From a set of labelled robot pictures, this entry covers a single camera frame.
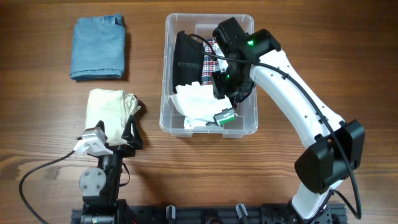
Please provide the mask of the cream white garment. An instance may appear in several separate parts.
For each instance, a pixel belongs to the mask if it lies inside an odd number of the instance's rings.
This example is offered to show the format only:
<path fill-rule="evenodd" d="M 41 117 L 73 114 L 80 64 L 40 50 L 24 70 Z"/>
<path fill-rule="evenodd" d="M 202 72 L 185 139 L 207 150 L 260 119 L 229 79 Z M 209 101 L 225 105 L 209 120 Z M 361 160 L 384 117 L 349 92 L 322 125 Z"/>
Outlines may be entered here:
<path fill-rule="evenodd" d="M 130 115 L 140 110 L 138 103 L 132 93 L 123 90 L 93 89 L 88 97 L 85 128 L 94 128 L 102 121 L 107 143 L 110 146 L 125 144 L 122 134 Z"/>

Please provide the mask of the red plaid shirt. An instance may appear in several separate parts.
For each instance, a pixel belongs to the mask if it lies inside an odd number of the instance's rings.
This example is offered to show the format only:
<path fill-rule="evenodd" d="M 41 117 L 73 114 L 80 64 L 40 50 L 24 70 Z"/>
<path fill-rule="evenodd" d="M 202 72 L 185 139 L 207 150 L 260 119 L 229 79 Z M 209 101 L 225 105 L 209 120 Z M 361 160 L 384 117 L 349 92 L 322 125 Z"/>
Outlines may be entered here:
<path fill-rule="evenodd" d="M 216 50 L 216 48 L 218 47 L 216 40 L 207 39 L 207 41 L 211 45 L 211 48 L 213 50 Z M 205 42 L 203 42 L 202 45 L 206 53 L 209 54 L 212 53 L 210 47 Z M 201 85 L 211 85 L 212 75 L 216 72 L 220 72 L 220 67 L 217 58 L 212 59 L 210 56 L 204 55 L 202 75 L 201 75 Z"/>

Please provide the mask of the white printed t-shirt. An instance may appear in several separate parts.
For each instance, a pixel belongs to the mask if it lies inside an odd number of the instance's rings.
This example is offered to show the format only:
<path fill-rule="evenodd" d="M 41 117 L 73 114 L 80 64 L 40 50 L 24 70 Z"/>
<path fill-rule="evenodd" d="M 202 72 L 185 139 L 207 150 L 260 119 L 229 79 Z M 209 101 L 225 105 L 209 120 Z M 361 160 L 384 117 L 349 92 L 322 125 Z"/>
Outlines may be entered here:
<path fill-rule="evenodd" d="M 217 99 L 212 85 L 177 85 L 171 100 L 176 110 L 183 115 L 184 128 L 194 129 L 206 126 L 222 126 L 237 118 L 227 96 Z"/>

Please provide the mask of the black garment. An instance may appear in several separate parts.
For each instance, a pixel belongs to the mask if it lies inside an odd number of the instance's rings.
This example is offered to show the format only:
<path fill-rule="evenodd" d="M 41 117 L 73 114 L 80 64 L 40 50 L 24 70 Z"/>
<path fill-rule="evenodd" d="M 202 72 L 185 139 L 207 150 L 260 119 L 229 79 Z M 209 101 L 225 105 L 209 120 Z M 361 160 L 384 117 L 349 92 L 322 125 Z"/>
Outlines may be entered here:
<path fill-rule="evenodd" d="M 201 81 L 204 55 L 201 42 L 192 40 L 184 30 L 177 34 L 172 68 L 173 92 L 177 93 L 178 85 L 191 85 L 192 82 Z"/>

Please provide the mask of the blue denim jeans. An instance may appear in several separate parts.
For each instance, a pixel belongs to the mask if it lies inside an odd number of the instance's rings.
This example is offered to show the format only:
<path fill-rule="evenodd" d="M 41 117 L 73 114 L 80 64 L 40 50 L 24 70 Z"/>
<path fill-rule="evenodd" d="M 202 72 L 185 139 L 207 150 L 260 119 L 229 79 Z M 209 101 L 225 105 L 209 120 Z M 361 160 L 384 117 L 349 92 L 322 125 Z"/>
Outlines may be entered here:
<path fill-rule="evenodd" d="M 121 14 L 81 17 L 73 30 L 70 78 L 119 79 L 125 69 L 126 28 Z"/>

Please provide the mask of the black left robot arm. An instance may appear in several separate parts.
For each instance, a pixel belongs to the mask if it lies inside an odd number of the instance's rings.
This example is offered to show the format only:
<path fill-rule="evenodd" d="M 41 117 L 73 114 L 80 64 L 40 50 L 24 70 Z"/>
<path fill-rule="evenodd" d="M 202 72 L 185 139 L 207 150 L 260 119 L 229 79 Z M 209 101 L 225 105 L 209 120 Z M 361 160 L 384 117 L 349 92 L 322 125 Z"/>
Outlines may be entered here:
<path fill-rule="evenodd" d="M 128 118 L 121 137 L 126 143 L 110 146 L 104 122 L 100 120 L 78 138 L 74 151 L 97 158 L 98 164 L 80 176 L 83 208 L 72 211 L 72 223 L 139 223 L 126 200 L 118 198 L 119 188 L 127 185 L 121 183 L 122 171 L 129 171 L 123 159 L 134 157 L 143 148 L 133 115 Z"/>

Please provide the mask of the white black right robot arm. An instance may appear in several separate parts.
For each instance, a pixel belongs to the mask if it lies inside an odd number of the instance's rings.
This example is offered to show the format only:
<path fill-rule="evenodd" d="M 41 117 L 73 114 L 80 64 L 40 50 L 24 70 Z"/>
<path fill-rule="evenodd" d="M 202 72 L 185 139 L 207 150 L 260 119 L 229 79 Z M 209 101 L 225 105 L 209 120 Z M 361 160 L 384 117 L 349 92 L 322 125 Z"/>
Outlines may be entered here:
<path fill-rule="evenodd" d="M 227 96 L 238 104 L 256 85 L 260 86 L 291 122 L 305 147 L 294 164 L 301 184 L 289 203 L 289 221 L 314 221 L 347 178 L 356 201 L 349 209 L 360 219 L 361 203 L 353 171 L 359 167 L 363 152 L 365 131 L 361 123 L 347 123 L 329 109 L 293 69 L 269 31 L 248 34 L 239 27 L 217 27 L 213 38 L 220 48 L 214 56 L 221 67 L 221 74 L 213 77 L 215 95 Z"/>

